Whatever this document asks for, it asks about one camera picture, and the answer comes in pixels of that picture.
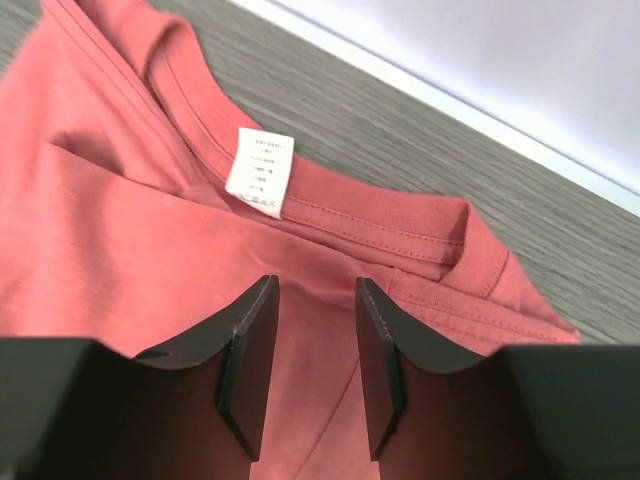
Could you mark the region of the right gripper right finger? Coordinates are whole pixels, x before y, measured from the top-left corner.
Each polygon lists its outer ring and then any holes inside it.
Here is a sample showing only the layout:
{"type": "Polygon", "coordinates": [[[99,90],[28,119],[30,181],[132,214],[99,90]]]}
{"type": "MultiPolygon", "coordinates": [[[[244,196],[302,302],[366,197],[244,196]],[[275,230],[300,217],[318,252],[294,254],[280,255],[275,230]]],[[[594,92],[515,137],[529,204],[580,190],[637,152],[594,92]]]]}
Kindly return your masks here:
{"type": "Polygon", "coordinates": [[[515,345],[483,357],[356,283],[371,458],[384,479],[635,479],[639,349],[515,345]]]}

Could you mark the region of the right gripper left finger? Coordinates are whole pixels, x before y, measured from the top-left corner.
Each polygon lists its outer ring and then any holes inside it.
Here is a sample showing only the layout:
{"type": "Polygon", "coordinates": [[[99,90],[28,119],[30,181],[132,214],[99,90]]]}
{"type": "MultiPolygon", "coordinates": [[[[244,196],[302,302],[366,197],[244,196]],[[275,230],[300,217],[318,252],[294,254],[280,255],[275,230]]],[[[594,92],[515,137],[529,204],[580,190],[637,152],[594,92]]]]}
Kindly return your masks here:
{"type": "Polygon", "coordinates": [[[279,282],[133,357],[89,338],[1,341],[5,479],[245,479],[258,461],[279,282]]]}

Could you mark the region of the salmon pink t-shirt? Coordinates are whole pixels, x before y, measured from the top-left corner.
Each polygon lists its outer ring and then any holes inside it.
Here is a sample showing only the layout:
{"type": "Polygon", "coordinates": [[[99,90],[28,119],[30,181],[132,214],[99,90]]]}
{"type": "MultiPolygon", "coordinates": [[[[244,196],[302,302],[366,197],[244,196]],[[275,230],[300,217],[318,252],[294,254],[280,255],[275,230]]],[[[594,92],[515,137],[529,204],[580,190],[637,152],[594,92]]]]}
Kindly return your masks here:
{"type": "Polygon", "coordinates": [[[578,331],[464,199],[385,190],[286,149],[269,217],[229,195],[263,137],[182,18],[144,1],[46,1],[1,83],[1,330],[135,354],[279,277],[255,479],[375,479],[354,290],[373,279],[482,355],[578,331]]]}

